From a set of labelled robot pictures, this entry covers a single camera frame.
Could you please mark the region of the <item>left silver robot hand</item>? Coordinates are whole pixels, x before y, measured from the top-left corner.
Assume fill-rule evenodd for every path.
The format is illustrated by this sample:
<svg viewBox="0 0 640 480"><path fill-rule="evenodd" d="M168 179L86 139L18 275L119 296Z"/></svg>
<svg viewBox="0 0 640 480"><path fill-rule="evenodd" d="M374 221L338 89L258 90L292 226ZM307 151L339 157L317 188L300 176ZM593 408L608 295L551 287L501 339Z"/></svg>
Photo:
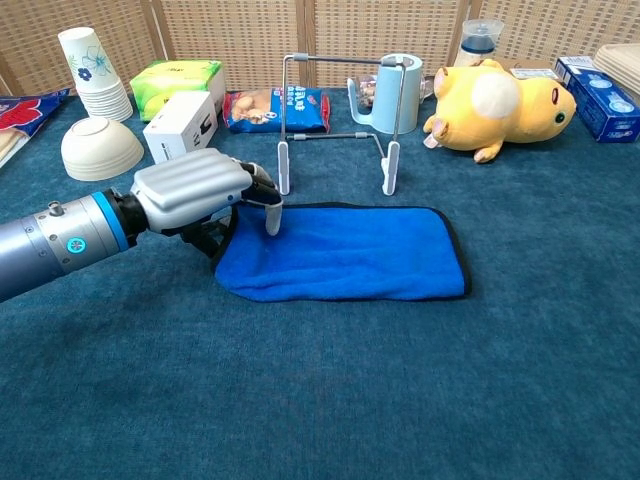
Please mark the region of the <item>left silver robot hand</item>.
<svg viewBox="0 0 640 480"><path fill-rule="evenodd" d="M269 235L280 230L283 199L270 175L254 162L215 148L195 150L137 171L130 193L142 207L150 231L178 234L210 258L220 248L212 232L226 229L211 217L238 202L265 209Z"/></svg>

